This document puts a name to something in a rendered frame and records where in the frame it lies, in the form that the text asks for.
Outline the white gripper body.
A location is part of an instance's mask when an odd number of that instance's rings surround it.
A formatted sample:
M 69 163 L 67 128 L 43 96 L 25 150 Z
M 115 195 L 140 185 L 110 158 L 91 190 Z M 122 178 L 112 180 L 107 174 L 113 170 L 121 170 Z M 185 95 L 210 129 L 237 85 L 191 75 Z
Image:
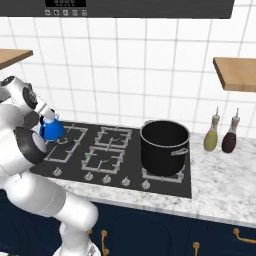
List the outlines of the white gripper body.
M 40 115 L 43 116 L 49 122 L 55 119 L 55 111 L 51 109 L 48 105 L 45 105 L 40 111 Z

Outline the blue kettle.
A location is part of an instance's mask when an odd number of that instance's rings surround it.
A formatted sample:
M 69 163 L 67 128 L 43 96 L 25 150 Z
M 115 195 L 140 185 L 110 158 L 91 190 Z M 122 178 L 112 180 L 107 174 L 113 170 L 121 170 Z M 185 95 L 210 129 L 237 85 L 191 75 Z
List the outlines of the blue kettle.
M 44 140 L 58 140 L 63 134 L 64 127 L 57 118 L 49 121 L 44 116 L 40 117 L 40 136 Z

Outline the black gas hob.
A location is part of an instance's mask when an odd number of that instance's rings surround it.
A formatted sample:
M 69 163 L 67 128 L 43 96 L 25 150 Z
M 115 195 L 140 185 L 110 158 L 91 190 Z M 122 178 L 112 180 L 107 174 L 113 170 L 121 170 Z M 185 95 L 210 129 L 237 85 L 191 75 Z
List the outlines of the black gas hob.
M 192 196 L 189 157 L 185 158 L 185 164 L 177 174 L 157 176 L 141 165 L 140 132 L 137 129 L 71 122 L 65 122 L 63 126 L 63 137 L 47 143 L 47 155 L 44 161 L 31 169 L 33 173 L 162 195 Z M 53 175 L 57 167 L 62 170 L 58 177 Z M 88 172 L 93 174 L 91 181 L 84 179 Z M 108 184 L 102 182 L 105 175 L 111 177 Z M 121 184 L 125 177 L 130 180 L 127 187 Z M 148 190 L 141 186 L 145 180 L 150 183 Z

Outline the black cooking pot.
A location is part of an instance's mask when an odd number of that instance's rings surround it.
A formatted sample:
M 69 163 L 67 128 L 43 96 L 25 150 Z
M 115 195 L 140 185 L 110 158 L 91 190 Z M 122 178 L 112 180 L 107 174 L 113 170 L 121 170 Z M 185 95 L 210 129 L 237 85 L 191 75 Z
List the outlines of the black cooking pot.
M 172 176 L 189 153 L 188 129 L 170 120 L 147 121 L 140 129 L 141 163 L 153 175 Z

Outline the navy cupboard door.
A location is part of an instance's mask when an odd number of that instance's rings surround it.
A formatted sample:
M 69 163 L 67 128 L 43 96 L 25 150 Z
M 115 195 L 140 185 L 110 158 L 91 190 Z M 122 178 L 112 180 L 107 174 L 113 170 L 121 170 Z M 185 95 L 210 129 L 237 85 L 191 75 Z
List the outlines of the navy cupboard door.
M 14 206 L 0 189 L 0 252 L 52 256 L 61 246 L 60 222 Z
M 108 256 L 185 256 L 192 220 L 185 217 L 95 203 L 99 219 L 93 241 L 108 232 Z

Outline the black range hood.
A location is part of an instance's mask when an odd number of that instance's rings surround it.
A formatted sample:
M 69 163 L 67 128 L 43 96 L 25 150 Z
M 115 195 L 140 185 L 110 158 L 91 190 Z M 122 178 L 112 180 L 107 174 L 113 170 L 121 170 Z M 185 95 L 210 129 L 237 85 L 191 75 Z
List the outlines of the black range hood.
M 229 19 L 235 0 L 0 0 L 0 17 Z

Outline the yellow-green oil bottle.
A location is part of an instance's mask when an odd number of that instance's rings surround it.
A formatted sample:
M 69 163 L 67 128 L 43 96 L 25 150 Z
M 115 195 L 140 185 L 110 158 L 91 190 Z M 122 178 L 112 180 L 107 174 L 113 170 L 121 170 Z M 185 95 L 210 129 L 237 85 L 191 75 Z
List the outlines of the yellow-green oil bottle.
M 219 120 L 220 120 L 219 114 L 215 113 L 212 116 L 211 127 L 208 130 L 207 134 L 205 135 L 204 149 L 208 152 L 212 152 L 217 146 L 217 142 L 218 142 L 217 127 L 218 127 Z

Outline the dark red vinegar bottle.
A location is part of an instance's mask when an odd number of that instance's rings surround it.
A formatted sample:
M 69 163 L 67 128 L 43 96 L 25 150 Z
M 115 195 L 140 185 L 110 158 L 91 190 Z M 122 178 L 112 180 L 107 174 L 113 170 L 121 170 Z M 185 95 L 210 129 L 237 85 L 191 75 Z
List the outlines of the dark red vinegar bottle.
M 236 115 L 232 117 L 231 125 L 222 140 L 222 151 L 224 153 L 232 153 L 236 146 L 236 130 L 240 122 L 239 111 L 236 111 Z

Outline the navy drawer front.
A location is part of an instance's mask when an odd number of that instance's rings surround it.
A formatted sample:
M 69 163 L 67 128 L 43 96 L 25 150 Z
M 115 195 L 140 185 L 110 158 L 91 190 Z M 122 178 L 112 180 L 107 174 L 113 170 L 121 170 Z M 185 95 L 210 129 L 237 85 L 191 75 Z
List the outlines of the navy drawer front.
M 193 242 L 200 243 L 198 256 L 256 256 L 253 228 L 196 220 L 191 228 Z

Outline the wooden wall shelf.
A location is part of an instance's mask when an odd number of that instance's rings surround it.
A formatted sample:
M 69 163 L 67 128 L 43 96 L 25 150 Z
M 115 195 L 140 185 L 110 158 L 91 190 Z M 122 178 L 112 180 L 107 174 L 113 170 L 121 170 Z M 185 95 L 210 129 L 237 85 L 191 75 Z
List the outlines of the wooden wall shelf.
M 0 70 L 20 62 L 32 55 L 32 50 L 0 49 Z
M 214 57 L 213 65 L 225 91 L 256 93 L 256 58 Z

